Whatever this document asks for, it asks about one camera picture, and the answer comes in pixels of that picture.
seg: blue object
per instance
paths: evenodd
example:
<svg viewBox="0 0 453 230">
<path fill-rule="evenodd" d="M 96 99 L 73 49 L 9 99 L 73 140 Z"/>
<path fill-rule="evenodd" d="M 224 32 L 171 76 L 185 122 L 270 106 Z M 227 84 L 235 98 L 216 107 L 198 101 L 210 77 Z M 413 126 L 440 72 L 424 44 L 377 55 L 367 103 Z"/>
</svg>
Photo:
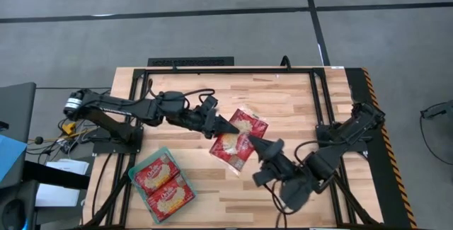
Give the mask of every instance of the blue object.
<svg viewBox="0 0 453 230">
<path fill-rule="evenodd" d="M 0 181 L 27 148 L 27 144 L 0 135 Z"/>
<path fill-rule="evenodd" d="M 190 202 L 192 202 L 196 197 L 197 197 L 197 193 L 195 191 L 195 189 L 193 188 L 192 186 L 192 183 L 190 183 L 190 181 L 187 179 L 187 175 L 184 174 L 184 172 L 181 170 L 181 167 L 179 167 L 178 163 L 176 163 L 175 159 L 173 158 L 173 156 L 171 155 L 170 151 L 168 150 L 167 147 L 163 147 L 161 149 L 159 149 L 158 151 L 156 151 L 155 153 L 153 153 L 151 156 L 149 156 L 147 159 L 143 160 L 142 162 L 138 163 L 136 166 L 132 167 L 128 173 L 129 175 L 129 178 L 130 180 L 132 181 L 132 184 L 135 186 L 135 188 L 137 189 L 138 193 L 140 194 L 140 197 L 142 197 L 142 200 L 143 202 L 145 203 L 145 205 L 147 206 L 149 212 L 151 212 L 151 216 L 154 220 L 154 222 L 156 224 L 162 224 L 163 222 L 165 222 L 168 218 L 172 217 L 173 215 L 177 214 L 178 211 L 176 211 L 175 213 L 173 213 L 172 215 L 170 215 L 168 218 L 164 219 L 163 221 L 159 222 L 156 215 L 153 213 L 151 207 L 148 205 L 148 202 L 147 202 L 147 194 L 143 191 L 143 189 L 140 187 L 140 185 L 138 183 L 135 182 L 135 174 L 140 172 L 143 168 L 149 166 L 152 162 L 154 162 L 155 160 L 157 160 L 159 157 L 163 156 L 164 154 L 166 154 L 170 160 L 172 160 L 172 162 L 174 162 L 174 164 L 176 165 L 176 167 L 178 167 L 179 169 L 179 174 L 184 178 L 185 182 L 187 183 L 187 185 L 189 186 L 189 188 L 192 190 L 193 192 L 193 195 L 195 196 Z"/>
</svg>

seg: white paper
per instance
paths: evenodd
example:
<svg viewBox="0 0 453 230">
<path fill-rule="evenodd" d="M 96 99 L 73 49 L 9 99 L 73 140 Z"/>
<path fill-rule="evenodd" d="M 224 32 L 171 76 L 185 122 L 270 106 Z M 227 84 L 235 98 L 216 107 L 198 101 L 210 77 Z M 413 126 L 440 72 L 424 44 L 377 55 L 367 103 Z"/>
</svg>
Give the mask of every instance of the white paper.
<svg viewBox="0 0 453 230">
<path fill-rule="evenodd" d="M 85 174 L 89 164 L 83 161 L 60 159 L 47 162 L 46 166 L 77 174 Z M 36 194 L 36 207 L 74 207 L 77 205 L 80 190 L 55 185 L 40 184 Z"/>
</svg>

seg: snack bag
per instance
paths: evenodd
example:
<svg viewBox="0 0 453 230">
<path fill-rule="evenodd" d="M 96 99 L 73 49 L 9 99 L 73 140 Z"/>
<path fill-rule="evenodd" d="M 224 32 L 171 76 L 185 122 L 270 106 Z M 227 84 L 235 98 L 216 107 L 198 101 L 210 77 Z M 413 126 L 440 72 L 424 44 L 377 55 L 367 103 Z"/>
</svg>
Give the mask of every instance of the snack bag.
<svg viewBox="0 0 453 230">
<path fill-rule="evenodd" d="M 167 153 L 135 174 L 135 181 L 150 196 L 163 184 L 179 173 L 178 167 L 170 160 Z"/>
<path fill-rule="evenodd" d="M 229 122 L 237 127 L 240 133 L 221 134 L 212 145 L 210 154 L 227 163 L 238 174 L 253 152 L 253 145 L 248 140 L 248 135 L 263 137 L 268 124 L 239 109 L 236 110 Z"/>
<path fill-rule="evenodd" d="M 148 199 L 151 212 L 160 223 L 195 197 L 181 175 L 177 175 Z"/>
</svg>

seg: wooden table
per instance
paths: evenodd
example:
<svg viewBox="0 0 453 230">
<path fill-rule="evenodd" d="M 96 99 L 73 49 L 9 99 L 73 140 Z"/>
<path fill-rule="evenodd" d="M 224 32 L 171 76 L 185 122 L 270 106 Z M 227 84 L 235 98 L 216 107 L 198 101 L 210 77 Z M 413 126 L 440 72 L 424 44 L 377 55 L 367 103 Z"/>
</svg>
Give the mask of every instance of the wooden table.
<svg viewBox="0 0 453 230">
<path fill-rule="evenodd" d="M 128 98 L 133 68 L 118 68 L 113 81 L 111 96 Z M 337 121 L 350 117 L 351 95 L 344 69 L 326 68 L 326 79 Z M 264 138 L 285 141 L 285 154 L 294 160 L 294 148 L 305 141 L 315 139 L 317 125 L 314 100 L 307 74 L 156 74 L 153 91 L 192 91 L 199 88 L 213 88 L 214 97 L 219 100 L 219 113 L 229 119 L 237 108 L 246 106 L 264 118 L 269 128 Z M 318 83 L 321 96 L 321 84 Z M 199 103 L 197 96 L 189 96 L 192 104 Z M 325 105 L 322 105 L 327 120 Z M 253 153 L 237 176 L 208 151 L 214 140 L 207 140 L 197 132 L 163 123 L 159 127 L 144 127 L 142 151 L 137 162 L 153 152 L 167 146 L 181 168 L 198 191 L 196 200 L 182 208 L 182 212 L 168 222 L 155 226 L 142 199 L 133 188 L 127 214 L 127 228 L 206 228 L 206 227 L 274 227 L 277 210 L 270 193 L 257 188 L 252 174 L 259 169 L 258 159 Z M 304 146 L 299 157 L 304 158 L 317 145 Z M 98 182 L 106 155 L 96 157 L 91 181 L 84 206 L 84 220 L 91 218 L 93 193 Z M 101 180 L 96 198 L 97 211 L 112 188 L 117 155 L 113 155 Z M 357 153 L 344 156 L 350 189 L 362 206 L 377 221 L 382 215 L 377 201 L 369 164 Z M 347 221 L 344 199 L 341 196 L 343 220 Z M 113 223 L 120 218 L 122 194 L 117 199 Z M 335 226 L 331 195 L 328 190 L 320 195 L 311 194 L 309 201 L 296 214 L 288 216 L 289 227 Z"/>
</svg>

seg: table frame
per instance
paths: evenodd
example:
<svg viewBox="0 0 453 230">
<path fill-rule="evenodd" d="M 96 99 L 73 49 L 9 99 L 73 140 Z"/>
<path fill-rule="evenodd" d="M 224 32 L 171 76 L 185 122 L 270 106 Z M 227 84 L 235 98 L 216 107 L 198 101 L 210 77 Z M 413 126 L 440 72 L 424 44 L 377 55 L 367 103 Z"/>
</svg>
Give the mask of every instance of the table frame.
<svg viewBox="0 0 453 230">
<path fill-rule="evenodd" d="M 280 64 L 285 68 L 177 68 L 171 69 L 135 69 L 132 77 L 132 84 L 130 88 L 129 99 L 134 100 L 134 96 L 137 92 L 137 84 L 140 78 L 143 81 L 148 80 L 150 74 L 308 74 L 311 83 L 311 89 L 313 92 L 313 99 L 316 111 L 316 118 L 318 125 L 324 125 L 324 119 L 321 109 L 321 102 L 319 99 L 316 77 L 321 81 L 321 87 L 326 103 L 326 111 L 328 116 L 328 122 L 332 125 L 335 122 L 333 108 L 331 104 L 330 94 L 328 92 L 327 80 L 325 69 L 322 67 L 292 67 L 288 58 L 285 56 Z M 362 69 L 347 69 L 346 75 L 348 83 L 352 86 L 352 93 L 356 100 L 367 101 L 377 105 L 377 99 L 372 90 L 371 81 L 365 75 L 367 72 Z M 140 96 L 146 94 L 146 82 L 142 82 Z M 141 122 L 136 120 L 136 125 L 140 125 Z M 396 161 L 391 158 L 393 155 L 392 151 L 389 151 L 388 136 L 386 134 L 385 127 L 382 130 L 371 130 L 367 136 L 372 136 L 374 139 L 369 144 L 369 164 L 372 172 L 374 186 L 376 188 L 379 205 L 382 210 L 382 216 L 384 222 L 389 226 L 399 227 L 414 227 L 416 226 L 415 220 L 413 220 L 413 214 L 410 205 L 407 201 L 407 195 L 404 190 L 401 175 L 396 167 Z M 130 154 L 130 159 L 127 164 L 127 169 L 135 165 L 136 154 Z M 122 165 L 124 161 L 124 154 L 119 154 L 115 167 L 115 175 L 113 178 L 113 188 L 118 184 L 120 176 L 122 175 Z M 339 174 L 342 181 L 348 185 L 348 177 L 345 170 L 343 157 L 340 160 Z M 330 185 L 331 199 L 333 204 L 333 211 L 336 218 L 337 226 L 345 226 L 343 221 L 342 212 L 340 209 L 340 203 L 335 183 Z M 129 207 L 129 199 L 131 192 L 131 183 L 127 183 L 125 186 L 125 193 L 122 199 L 121 213 L 120 213 L 120 225 L 126 224 L 127 211 Z M 354 209 L 350 206 L 348 201 L 345 201 L 349 223 L 356 224 Z M 115 204 L 113 204 L 106 217 L 105 225 L 112 225 L 113 214 L 115 210 Z"/>
</svg>

